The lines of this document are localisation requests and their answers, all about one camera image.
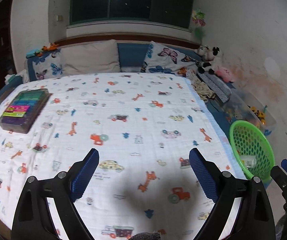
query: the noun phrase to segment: green plastic basket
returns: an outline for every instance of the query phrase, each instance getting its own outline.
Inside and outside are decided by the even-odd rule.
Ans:
[[[270,171],[275,166],[275,157],[270,143],[263,133],[252,123],[235,121],[229,131],[230,144],[233,154],[247,179],[258,176],[263,183],[271,181]],[[256,166],[247,168],[239,155],[256,156]]]

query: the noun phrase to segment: pillow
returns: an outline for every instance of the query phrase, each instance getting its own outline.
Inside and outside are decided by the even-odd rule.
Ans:
[[[141,72],[184,75],[189,69],[197,70],[196,62],[175,49],[151,41]]]
[[[64,75],[120,72],[115,40],[96,41],[61,48]]]
[[[32,58],[32,65],[38,80],[61,77],[60,49],[47,51],[40,57]]]
[[[138,73],[141,70],[141,67],[120,67],[121,72],[127,73]]]

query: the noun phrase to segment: beige pillow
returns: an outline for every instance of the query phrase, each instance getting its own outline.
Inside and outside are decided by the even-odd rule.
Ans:
[[[96,41],[61,48],[63,75],[120,72],[115,40]]]

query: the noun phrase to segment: light switch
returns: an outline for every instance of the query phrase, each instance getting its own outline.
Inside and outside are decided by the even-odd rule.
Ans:
[[[63,16],[62,15],[55,15],[55,20],[56,20],[56,22],[61,22],[63,20]]]

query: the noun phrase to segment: bed sheet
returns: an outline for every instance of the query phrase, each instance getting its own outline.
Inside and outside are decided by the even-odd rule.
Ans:
[[[29,176],[53,178],[91,148],[99,165],[75,206],[95,239],[158,230],[163,239],[193,239],[213,207],[189,165],[197,147],[220,170],[245,178],[229,142],[186,78],[100,73],[30,82],[22,90],[51,96],[27,134],[0,128],[0,219],[9,227]],[[49,199],[61,239],[67,239]],[[230,233],[235,202],[221,235]]]

